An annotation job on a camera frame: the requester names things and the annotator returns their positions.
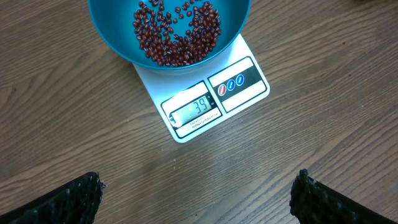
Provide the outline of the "white digital kitchen scale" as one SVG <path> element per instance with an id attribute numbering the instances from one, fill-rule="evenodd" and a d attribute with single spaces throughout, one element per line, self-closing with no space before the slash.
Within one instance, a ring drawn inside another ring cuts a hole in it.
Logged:
<path id="1" fill-rule="evenodd" d="M 241 35 L 215 58 L 192 68 L 134 67 L 175 141 L 185 143 L 270 93 Z"/>

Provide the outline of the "blue plastic bowl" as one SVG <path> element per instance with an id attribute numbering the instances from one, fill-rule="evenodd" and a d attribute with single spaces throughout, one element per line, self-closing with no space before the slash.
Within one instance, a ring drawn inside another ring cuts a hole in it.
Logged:
<path id="1" fill-rule="evenodd" d="M 146 68 L 205 63 L 241 33 L 251 0 L 88 0 L 91 20 L 119 56 Z"/>

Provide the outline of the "red adzuki beans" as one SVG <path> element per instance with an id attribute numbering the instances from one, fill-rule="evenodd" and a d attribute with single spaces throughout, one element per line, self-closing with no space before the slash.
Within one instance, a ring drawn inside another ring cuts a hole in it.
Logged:
<path id="1" fill-rule="evenodd" d="M 219 10 L 205 1 L 175 8 L 177 17 L 165 11 L 163 1 L 140 1 L 132 26 L 139 50 L 158 66 L 184 67 L 203 61 L 221 35 Z"/>

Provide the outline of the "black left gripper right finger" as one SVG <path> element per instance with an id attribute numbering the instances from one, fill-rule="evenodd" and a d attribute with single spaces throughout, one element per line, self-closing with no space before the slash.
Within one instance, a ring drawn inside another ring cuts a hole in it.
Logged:
<path id="1" fill-rule="evenodd" d="M 301 224 L 397 224 L 311 178 L 302 169 L 294 179 L 290 213 Z"/>

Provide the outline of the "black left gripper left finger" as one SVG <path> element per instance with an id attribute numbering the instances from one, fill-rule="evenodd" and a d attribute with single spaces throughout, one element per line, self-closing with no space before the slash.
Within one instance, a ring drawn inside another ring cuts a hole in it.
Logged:
<path id="1" fill-rule="evenodd" d="M 51 192 L 1 215 L 1 223 L 92 224 L 102 201 L 105 183 L 88 172 Z"/>

